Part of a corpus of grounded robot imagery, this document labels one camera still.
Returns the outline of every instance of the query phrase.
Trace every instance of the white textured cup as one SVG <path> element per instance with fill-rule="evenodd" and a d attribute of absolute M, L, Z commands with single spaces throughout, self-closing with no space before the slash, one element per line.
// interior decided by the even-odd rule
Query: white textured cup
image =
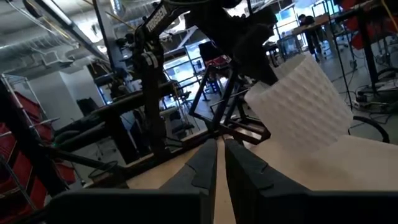
<path fill-rule="evenodd" d="M 333 84 L 308 55 L 275 68 L 280 80 L 255 84 L 245 100 L 285 149 L 313 152 L 346 134 L 353 114 Z"/>

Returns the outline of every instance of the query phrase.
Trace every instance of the white wall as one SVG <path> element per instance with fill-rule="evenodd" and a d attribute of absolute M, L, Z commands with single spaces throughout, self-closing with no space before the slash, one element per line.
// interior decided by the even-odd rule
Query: white wall
<path fill-rule="evenodd" d="M 60 118 L 52 124 L 60 129 L 73 120 L 83 117 L 76 100 L 63 81 L 61 72 L 54 72 L 30 81 L 33 91 L 45 110 L 47 117 Z"/>
<path fill-rule="evenodd" d="M 61 72 L 61 77 L 75 100 L 91 97 L 99 107 L 104 106 L 104 101 L 87 67 L 73 74 Z"/>

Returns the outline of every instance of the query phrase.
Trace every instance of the person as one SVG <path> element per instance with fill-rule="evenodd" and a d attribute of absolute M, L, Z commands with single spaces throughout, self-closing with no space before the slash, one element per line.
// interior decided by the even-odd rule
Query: person
<path fill-rule="evenodd" d="M 299 21 L 300 21 L 300 26 L 309 26 L 311 24 L 315 23 L 315 19 L 312 16 L 306 16 L 304 14 L 301 14 L 298 17 Z M 310 51 L 311 54 L 315 54 L 315 49 L 317 49 L 318 53 L 322 53 L 320 44 L 319 44 L 319 37 L 318 34 L 320 33 L 319 30 L 321 29 L 321 27 L 319 28 L 315 28 L 315 29 L 310 29 L 305 31 L 305 38 L 307 40 L 308 43 L 308 49 Z M 319 62 L 319 59 L 317 57 L 317 55 L 315 54 L 315 58 L 317 60 L 317 62 Z"/>

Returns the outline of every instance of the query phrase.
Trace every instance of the black metal frame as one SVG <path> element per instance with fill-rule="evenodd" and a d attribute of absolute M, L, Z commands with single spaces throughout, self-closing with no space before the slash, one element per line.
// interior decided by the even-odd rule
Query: black metal frame
<path fill-rule="evenodd" d="M 228 78 L 228 82 L 226 84 L 226 88 L 224 90 L 223 96 L 221 97 L 221 100 L 210 107 L 212 108 L 213 106 L 217 105 L 217 109 L 215 111 L 213 119 L 207 118 L 201 114 L 198 114 L 195 112 L 200 96 L 204 90 L 204 87 L 212 73 L 217 72 L 218 70 L 225 69 L 226 67 L 215 67 L 213 65 L 210 65 L 207 67 L 206 72 L 202 78 L 202 81 L 200 83 L 199 89 L 197 91 L 197 94 L 195 96 L 195 99 L 193 100 L 192 106 L 189 111 L 189 115 L 201 119 L 205 122 L 208 130 L 212 133 L 215 131 L 219 131 L 221 134 L 229 134 L 234 139 L 238 140 L 239 142 L 246 141 L 250 142 L 251 144 L 259 144 L 260 142 L 269 139 L 271 134 L 268 131 L 268 129 L 261 123 L 261 121 L 257 118 L 252 118 L 248 116 L 243 109 L 243 100 L 241 99 L 241 95 L 246 93 L 246 90 L 243 90 L 241 88 L 241 84 L 239 83 L 239 72 L 237 69 L 234 69 L 234 62 L 232 61 L 230 65 L 228 65 L 227 68 L 230 68 L 232 70 L 231 75 Z M 229 106 L 228 111 L 225 114 L 226 107 L 228 105 L 229 100 L 232 99 L 232 102 Z M 231 119 L 235 109 L 238 108 L 239 111 L 239 118 Z M 264 127 L 263 130 L 259 130 L 257 128 L 254 128 L 252 126 L 249 126 L 249 124 L 255 124 L 257 126 L 262 126 Z M 245 130 L 254 132 L 256 134 L 259 134 L 261 136 L 260 139 L 254 138 L 250 135 L 243 134 L 237 130 L 235 130 L 235 127 L 243 128 Z"/>

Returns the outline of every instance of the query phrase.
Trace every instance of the wooden tabletop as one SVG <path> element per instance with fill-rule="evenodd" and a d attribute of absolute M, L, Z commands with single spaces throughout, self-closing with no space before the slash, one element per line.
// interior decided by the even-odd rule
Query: wooden tabletop
<path fill-rule="evenodd" d="M 343 136 L 332 146 L 302 155 L 272 138 L 250 150 L 291 179 L 312 190 L 398 190 L 398 146 Z M 198 148 L 130 179 L 132 189 L 158 189 Z M 225 171 L 224 141 L 218 140 L 215 223 L 235 223 Z"/>

